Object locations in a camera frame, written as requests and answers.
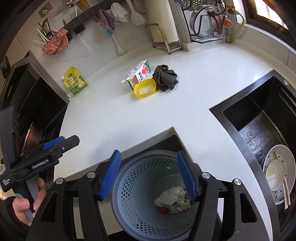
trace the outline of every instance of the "metal screw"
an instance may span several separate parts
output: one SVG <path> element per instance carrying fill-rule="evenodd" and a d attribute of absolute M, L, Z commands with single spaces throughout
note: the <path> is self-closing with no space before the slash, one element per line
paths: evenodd
<path fill-rule="evenodd" d="M 205 179 L 209 179 L 211 177 L 211 175 L 209 173 L 207 173 L 207 172 L 204 172 L 202 174 L 202 177 L 205 178 Z"/>
<path fill-rule="evenodd" d="M 64 181 L 64 179 L 62 179 L 61 177 L 56 179 L 56 184 L 62 184 Z"/>
<path fill-rule="evenodd" d="M 289 83 L 288 83 L 288 81 L 286 81 L 286 80 L 283 80 L 283 82 L 284 82 L 284 84 L 285 84 L 286 86 L 289 86 Z"/>
<path fill-rule="evenodd" d="M 95 172 L 89 172 L 89 173 L 87 174 L 87 177 L 88 177 L 88 178 L 93 178 L 95 175 L 96 175 Z"/>
<path fill-rule="evenodd" d="M 236 185 L 241 185 L 242 181 L 241 181 L 240 179 L 235 179 L 235 180 L 234 180 L 234 183 L 235 183 Z"/>

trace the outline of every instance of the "window frame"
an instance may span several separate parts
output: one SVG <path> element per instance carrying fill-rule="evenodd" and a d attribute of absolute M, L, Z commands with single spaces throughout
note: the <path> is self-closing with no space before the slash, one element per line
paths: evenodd
<path fill-rule="evenodd" d="M 242 2 L 246 13 L 247 23 L 273 34 L 296 49 L 296 41 L 288 29 L 269 18 L 258 15 L 254 0 L 242 0 Z"/>

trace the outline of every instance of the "trash can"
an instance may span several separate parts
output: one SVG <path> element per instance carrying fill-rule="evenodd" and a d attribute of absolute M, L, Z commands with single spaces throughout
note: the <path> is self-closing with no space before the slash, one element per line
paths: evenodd
<path fill-rule="evenodd" d="M 153 150 L 129 160 L 117 174 L 111 205 L 116 220 L 140 241 L 181 241 L 189 236 L 198 203 L 187 211 L 160 212 L 154 201 L 173 186 L 185 189 L 177 167 L 177 153 Z"/>

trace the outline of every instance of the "human hand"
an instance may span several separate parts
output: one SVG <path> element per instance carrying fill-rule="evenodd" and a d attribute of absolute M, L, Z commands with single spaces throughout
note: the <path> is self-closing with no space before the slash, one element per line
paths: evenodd
<path fill-rule="evenodd" d="M 40 207 L 43 199 L 46 196 L 46 191 L 44 190 L 45 183 L 44 181 L 39 178 L 38 179 L 38 187 L 39 187 L 39 193 L 37 194 L 36 200 L 33 204 L 33 208 L 35 212 L 33 213 L 33 217 L 35 217 L 36 211 Z M 12 203 L 12 207 L 15 211 L 16 217 L 24 224 L 31 226 L 30 220 L 27 218 L 26 214 L 24 213 L 25 210 L 30 208 L 29 200 L 26 198 L 20 198 L 16 197 Z"/>

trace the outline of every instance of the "sink basin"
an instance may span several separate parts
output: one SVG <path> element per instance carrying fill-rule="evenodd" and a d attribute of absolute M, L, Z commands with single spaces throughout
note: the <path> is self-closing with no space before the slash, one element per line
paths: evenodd
<path fill-rule="evenodd" d="M 275 70 L 212 107 L 210 111 L 232 137 L 251 167 L 266 200 L 274 240 L 287 240 L 296 230 L 296 189 L 291 206 L 275 206 L 262 172 L 269 150 L 287 146 L 296 157 L 296 91 Z"/>

